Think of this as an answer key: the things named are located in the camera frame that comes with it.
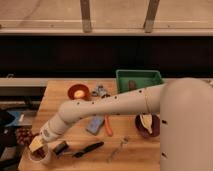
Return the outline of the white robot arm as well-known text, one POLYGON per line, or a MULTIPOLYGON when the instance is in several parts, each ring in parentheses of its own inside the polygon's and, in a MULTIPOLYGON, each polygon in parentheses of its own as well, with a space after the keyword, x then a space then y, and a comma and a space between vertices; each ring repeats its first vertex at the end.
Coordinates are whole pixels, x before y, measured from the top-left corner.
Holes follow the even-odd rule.
POLYGON ((66 101, 36 138, 47 144, 92 115, 156 113, 160 115, 160 170, 213 171, 213 86, 197 78, 180 78, 95 101, 66 101))

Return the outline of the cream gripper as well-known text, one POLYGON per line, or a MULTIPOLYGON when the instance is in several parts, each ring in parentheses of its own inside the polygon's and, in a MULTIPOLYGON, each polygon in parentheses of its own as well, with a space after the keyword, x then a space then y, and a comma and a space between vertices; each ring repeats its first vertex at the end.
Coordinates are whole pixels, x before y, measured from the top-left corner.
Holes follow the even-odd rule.
POLYGON ((37 150, 38 155, 41 158, 44 158, 47 155, 47 146, 43 146, 43 144, 47 143, 49 143, 47 137, 45 137, 43 133, 39 133, 37 137, 32 140, 29 145, 29 149, 31 152, 35 152, 37 150))

